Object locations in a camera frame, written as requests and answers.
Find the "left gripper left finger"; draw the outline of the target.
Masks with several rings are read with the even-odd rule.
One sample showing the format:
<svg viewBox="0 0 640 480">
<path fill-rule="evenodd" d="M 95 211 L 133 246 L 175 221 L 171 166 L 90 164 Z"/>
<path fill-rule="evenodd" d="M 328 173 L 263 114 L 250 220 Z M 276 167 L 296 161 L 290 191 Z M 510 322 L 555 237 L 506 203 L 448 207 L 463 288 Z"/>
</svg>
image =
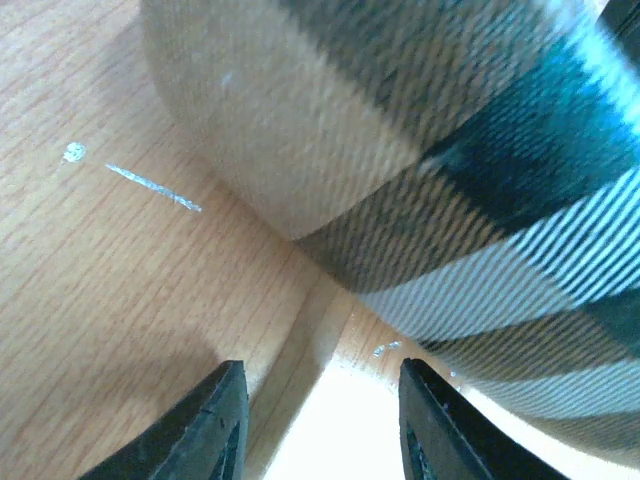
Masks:
<svg viewBox="0 0 640 480">
<path fill-rule="evenodd" d="M 248 423 L 244 363 L 227 360 L 143 433 L 81 477 L 241 480 Z"/>
</svg>

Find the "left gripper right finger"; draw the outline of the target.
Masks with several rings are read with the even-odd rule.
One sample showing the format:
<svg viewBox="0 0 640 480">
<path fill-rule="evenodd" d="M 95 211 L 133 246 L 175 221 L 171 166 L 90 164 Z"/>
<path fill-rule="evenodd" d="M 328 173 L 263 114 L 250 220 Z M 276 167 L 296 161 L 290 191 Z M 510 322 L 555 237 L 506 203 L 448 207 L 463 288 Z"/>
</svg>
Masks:
<svg viewBox="0 0 640 480">
<path fill-rule="evenodd" d="M 400 367 L 399 426 L 410 480 L 563 479 L 421 359 Z"/>
</svg>

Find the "brown striped glasses case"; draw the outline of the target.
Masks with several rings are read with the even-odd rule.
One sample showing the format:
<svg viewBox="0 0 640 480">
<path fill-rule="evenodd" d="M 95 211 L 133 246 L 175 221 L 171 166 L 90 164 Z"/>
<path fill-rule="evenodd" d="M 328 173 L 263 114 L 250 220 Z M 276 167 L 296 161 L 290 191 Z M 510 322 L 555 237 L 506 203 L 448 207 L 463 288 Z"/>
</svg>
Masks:
<svg viewBox="0 0 640 480">
<path fill-rule="evenodd" d="M 145 1 L 263 220 L 545 433 L 639 463 L 639 62 L 581 1 Z"/>
</svg>

